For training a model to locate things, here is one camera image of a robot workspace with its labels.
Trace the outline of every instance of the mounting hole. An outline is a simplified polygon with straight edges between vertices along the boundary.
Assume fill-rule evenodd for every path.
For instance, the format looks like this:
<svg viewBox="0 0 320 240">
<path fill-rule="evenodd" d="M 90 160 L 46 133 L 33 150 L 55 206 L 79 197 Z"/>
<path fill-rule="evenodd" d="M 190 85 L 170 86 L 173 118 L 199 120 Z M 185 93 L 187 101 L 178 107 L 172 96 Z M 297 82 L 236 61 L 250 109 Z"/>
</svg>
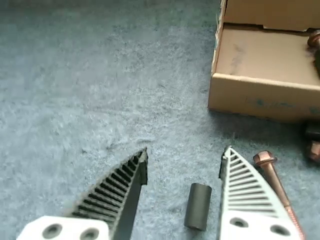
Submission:
<svg viewBox="0 0 320 240">
<path fill-rule="evenodd" d="M 42 232 L 45 239 L 53 239 L 61 233 L 62 226 L 60 224 L 51 224 Z"/>
<path fill-rule="evenodd" d="M 271 232 L 275 233 L 275 234 L 279 234 L 282 236 L 290 236 L 290 232 L 284 228 L 283 226 L 280 225 L 272 225 L 270 227 Z"/>
<path fill-rule="evenodd" d="M 230 223 L 232 225 L 235 225 L 235 226 L 239 227 L 239 228 L 247 228 L 247 227 L 249 227 L 249 224 L 245 220 L 243 220 L 241 218 L 238 218 L 238 217 L 232 218 L 230 220 Z"/>
<path fill-rule="evenodd" d="M 96 228 L 89 228 L 85 230 L 81 236 L 80 240 L 95 240 L 99 236 L 99 230 Z"/>
</svg>

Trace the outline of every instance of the brown bolt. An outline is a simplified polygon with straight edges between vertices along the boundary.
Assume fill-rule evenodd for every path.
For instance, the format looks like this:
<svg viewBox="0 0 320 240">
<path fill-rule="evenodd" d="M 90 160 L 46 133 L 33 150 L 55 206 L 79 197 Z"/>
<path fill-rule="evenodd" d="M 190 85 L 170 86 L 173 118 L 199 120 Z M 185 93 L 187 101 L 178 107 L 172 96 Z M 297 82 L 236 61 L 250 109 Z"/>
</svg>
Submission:
<svg viewBox="0 0 320 240">
<path fill-rule="evenodd" d="M 320 163 L 320 142 L 311 141 L 308 146 L 308 157 L 317 163 Z"/>
<path fill-rule="evenodd" d="M 320 49 L 320 30 L 311 33 L 307 43 L 311 48 Z"/>
<path fill-rule="evenodd" d="M 287 211 L 288 215 L 290 216 L 293 224 L 297 228 L 300 238 L 302 240 L 305 239 L 305 234 L 298 222 L 298 219 L 291 207 L 289 198 L 284 190 L 284 187 L 282 186 L 280 179 L 277 175 L 277 172 L 275 170 L 275 167 L 273 165 L 274 162 L 277 161 L 277 158 L 273 156 L 273 154 L 269 151 L 262 151 L 256 154 L 253 157 L 255 165 L 258 167 L 261 167 L 264 172 L 265 180 L 268 182 L 268 184 L 271 186 L 273 191 L 276 193 L 280 201 L 282 202 L 285 210 Z"/>
</svg>

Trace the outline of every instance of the dark gray cylinder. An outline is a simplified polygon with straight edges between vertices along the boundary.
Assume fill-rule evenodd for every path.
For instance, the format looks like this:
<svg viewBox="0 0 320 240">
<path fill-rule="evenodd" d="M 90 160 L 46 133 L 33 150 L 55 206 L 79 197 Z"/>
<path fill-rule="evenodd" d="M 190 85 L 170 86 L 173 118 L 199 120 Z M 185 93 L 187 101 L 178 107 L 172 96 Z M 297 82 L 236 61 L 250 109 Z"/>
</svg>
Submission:
<svg viewBox="0 0 320 240">
<path fill-rule="evenodd" d="M 191 229 L 205 231 L 211 198 L 211 187 L 192 183 L 184 218 L 184 225 Z"/>
</svg>

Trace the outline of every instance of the gray carpet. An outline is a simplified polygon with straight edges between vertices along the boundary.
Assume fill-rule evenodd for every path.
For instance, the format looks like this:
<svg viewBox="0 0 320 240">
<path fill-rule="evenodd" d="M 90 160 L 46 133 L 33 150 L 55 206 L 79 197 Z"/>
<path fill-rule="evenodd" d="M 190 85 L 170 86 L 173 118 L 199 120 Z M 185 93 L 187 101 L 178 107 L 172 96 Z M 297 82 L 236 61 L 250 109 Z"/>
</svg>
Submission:
<svg viewBox="0 0 320 240">
<path fill-rule="evenodd" d="M 303 158 L 297 126 L 207 110 L 218 1 L 14 2 L 0 13 L 2 239 L 60 215 L 145 146 L 132 239 L 215 239 L 227 145 L 249 160 L 265 149 L 279 157 L 300 223 L 318 239 L 320 169 Z M 206 232 L 183 224 L 193 182 L 212 187 Z"/>
</svg>

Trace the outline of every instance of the cardboard box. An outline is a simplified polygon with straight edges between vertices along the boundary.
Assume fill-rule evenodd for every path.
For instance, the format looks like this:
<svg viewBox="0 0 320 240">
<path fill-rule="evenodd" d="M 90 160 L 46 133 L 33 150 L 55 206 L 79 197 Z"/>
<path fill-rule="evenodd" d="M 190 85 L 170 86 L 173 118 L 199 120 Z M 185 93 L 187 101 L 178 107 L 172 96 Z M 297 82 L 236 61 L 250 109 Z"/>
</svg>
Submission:
<svg viewBox="0 0 320 240">
<path fill-rule="evenodd" d="M 319 0 L 222 0 L 209 109 L 320 119 L 320 76 L 305 32 L 320 29 L 319 9 Z"/>
</svg>

